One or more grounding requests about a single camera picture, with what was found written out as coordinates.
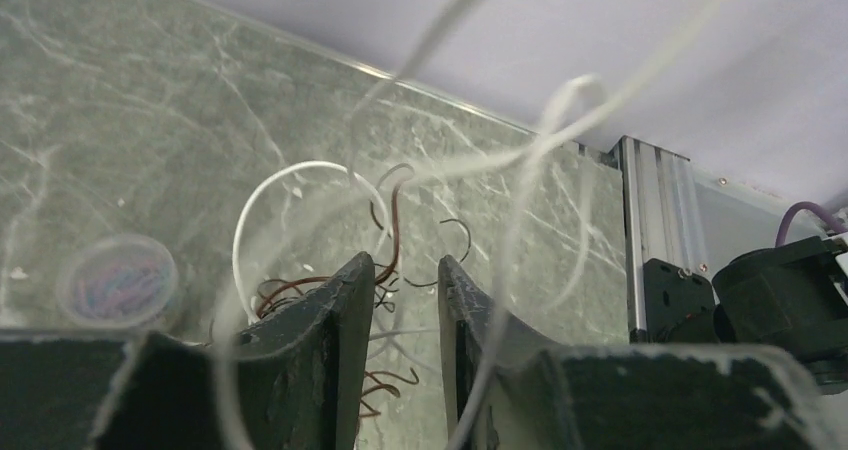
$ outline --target green marble surface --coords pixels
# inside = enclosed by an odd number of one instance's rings
[[[53,296],[58,268],[100,238],[132,232],[170,249],[185,297],[172,332],[204,341],[217,290],[231,278],[244,201],[287,165],[344,163],[343,117],[375,80],[309,45],[188,0],[0,0],[0,324],[72,326]],[[370,175],[410,158],[485,152],[529,138],[409,88],[396,88],[366,113],[369,135],[359,143],[357,165]],[[510,304],[562,342],[625,342],[621,175],[576,146],[551,160],[526,215]],[[576,295],[551,308],[547,302],[575,261],[579,172],[590,167],[597,177],[590,258]],[[465,268],[488,287],[512,181],[511,172],[490,173],[402,192],[407,276],[433,280],[443,254],[461,255],[461,228],[438,224],[455,217],[473,235]],[[275,185],[259,200],[248,237],[274,221],[275,231],[285,232],[297,224],[292,216],[319,211],[309,208],[310,195],[328,185],[347,188],[344,176],[318,170]],[[267,276],[330,274],[373,236],[367,207],[350,209],[281,255]],[[242,265],[252,271],[251,261]],[[403,326],[435,327],[435,289],[402,292]],[[391,315],[375,313],[390,324]],[[438,334],[398,341],[439,367]],[[421,384],[401,386],[398,399],[369,399],[383,416],[363,424],[360,449],[444,443],[440,376],[394,350],[368,362],[372,370],[410,365]]]

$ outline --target white wall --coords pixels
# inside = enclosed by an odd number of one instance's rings
[[[385,69],[445,0],[210,0]],[[522,122],[558,82],[617,86],[697,0],[488,0],[420,80]],[[848,0],[732,0],[692,49],[584,143],[623,134],[790,199],[848,201]]]

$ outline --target plastic container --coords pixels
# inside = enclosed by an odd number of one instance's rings
[[[168,330],[180,311],[178,280],[164,245],[142,235],[117,235],[66,263],[56,280],[56,299],[83,327]]]

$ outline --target round clear container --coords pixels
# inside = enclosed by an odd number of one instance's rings
[[[169,330],[179,314],[171,252],[143,235],[116,235],[74,255],[56,280],[59,308],[89,328]]]

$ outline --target white panel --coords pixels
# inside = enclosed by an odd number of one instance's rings
[[[211,0],[391,70],[445,0]],[[593,71],[612,88],[699,0],[488,0],[420,80],[531,122]],[[731,0],[652,89],[599,133],[624,133],[789,199],[848,201],[848,0]]]

